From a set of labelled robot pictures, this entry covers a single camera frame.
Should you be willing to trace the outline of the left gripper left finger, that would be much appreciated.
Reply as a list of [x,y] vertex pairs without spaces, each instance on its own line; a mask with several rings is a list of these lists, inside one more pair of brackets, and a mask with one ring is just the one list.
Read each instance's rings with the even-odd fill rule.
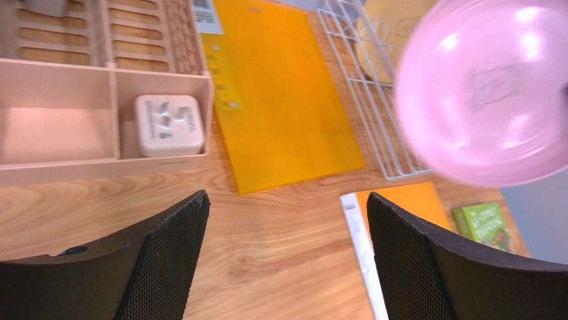
[[182,319],[211,202],[172,207],[58,255],[1,262],[2,319]]

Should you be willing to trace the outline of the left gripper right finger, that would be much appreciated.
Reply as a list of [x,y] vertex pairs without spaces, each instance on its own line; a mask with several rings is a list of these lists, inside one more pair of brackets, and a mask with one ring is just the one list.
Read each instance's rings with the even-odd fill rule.
[[454,319],[566,319],[567,266],[425,228]]

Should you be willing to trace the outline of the pink plate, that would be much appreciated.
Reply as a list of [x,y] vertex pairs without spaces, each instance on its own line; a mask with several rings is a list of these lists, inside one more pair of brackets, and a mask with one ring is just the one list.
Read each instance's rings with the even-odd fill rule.
[[508,187],[566,170],[567,2],[438,2],[395,99],[407,142],[447,179]]

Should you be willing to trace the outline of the yellow beige plate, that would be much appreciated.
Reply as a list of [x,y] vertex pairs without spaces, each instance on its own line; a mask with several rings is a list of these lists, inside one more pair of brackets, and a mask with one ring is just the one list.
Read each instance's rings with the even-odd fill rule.
[[385,68],[379,50],[371,34],[378,36],[389,62],[396,70],[398,60],[407,40],[418,26],[422,17],[436,4],[434,0],[372,0],[363,5],[371,27],[363,18],[358,18],[356,31],[359,40],[355,42],[355,54],[365,74],[380,83],[392,84],[392,78]]

